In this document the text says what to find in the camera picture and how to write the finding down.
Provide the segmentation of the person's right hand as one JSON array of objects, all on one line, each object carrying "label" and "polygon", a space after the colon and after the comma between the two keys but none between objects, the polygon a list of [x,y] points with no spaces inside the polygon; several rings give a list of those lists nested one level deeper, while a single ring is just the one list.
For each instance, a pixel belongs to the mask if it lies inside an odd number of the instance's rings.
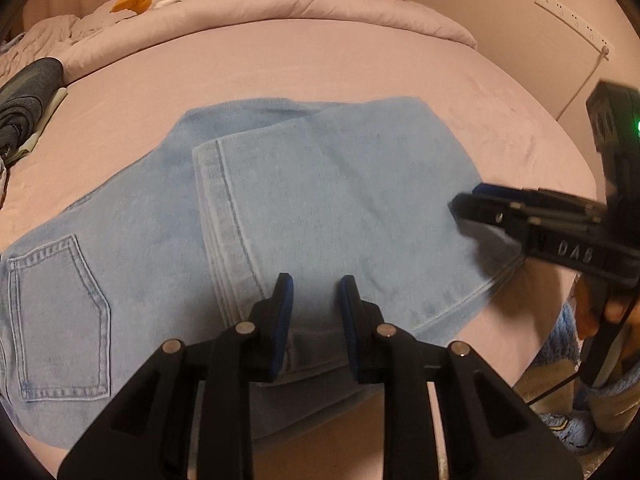
[{"label": "person's right hand", "polygon": [[[577,281],[574,296],[577,336],[580,340],[585,340],[597,333],[600,318],[592,312],[590,292],[584,278]],[[639,303],[636,302],[636,305],[631,308],[630,302],[631,297],[612,297],[603,311],[604,318],[610,323],[619,323],[627,311],[630,311],[626,317],[629,330],[620,352],[620,360],[629,366],[634,365],[639,359]]]}]

